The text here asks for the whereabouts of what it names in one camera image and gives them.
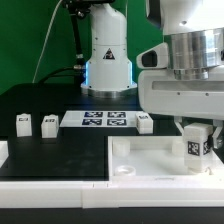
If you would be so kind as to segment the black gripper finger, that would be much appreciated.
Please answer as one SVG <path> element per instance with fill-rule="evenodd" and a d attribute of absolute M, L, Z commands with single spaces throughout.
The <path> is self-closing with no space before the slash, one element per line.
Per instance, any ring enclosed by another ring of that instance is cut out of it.
<path fill-rule="evenodd" d="M 224 129 L 224 124 L 222 120 L 214 120 L 213 121 L 214 132 L 212 135 L 213 145 L 215 149 L 219 149 L 223 145 L 223 137 L 222 132 Z"/>
<path fill-rule="evenodd" d="M 177 129 L 179 130 L 180 134 L 183 135 L 184 134 L 184 128 L 182 126 L 182 117 L 181 116 L 175 116 L 174 117 L 174 124 L 177 127 Z"/>

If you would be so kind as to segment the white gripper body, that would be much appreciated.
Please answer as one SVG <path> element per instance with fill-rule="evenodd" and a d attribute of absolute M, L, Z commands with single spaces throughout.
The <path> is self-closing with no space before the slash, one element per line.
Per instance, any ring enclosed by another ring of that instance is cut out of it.
<path fill-rule="evenodd" d="M 168 66 L 168 45 L 139 54 L 140 107 L 147 113 L 224 120 L 224 65 L 211 68 L 206 80 L 177 80 Z"/>

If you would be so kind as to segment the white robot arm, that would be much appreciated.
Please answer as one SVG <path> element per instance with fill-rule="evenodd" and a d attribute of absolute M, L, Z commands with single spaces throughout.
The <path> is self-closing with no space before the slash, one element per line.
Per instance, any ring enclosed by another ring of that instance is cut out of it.
<path fill-rule="evenodd" d="M 114 98 L 138 90 L 141 108 L 174 118 L 210 119 L 213 144 L 224 132 L 224 0 L 145 0 L 147 20 L 162 42 L 136 58 L 130 77 L 126 19 L 104 1 L 90 3 L 92 56 L 82 92 Z"/>

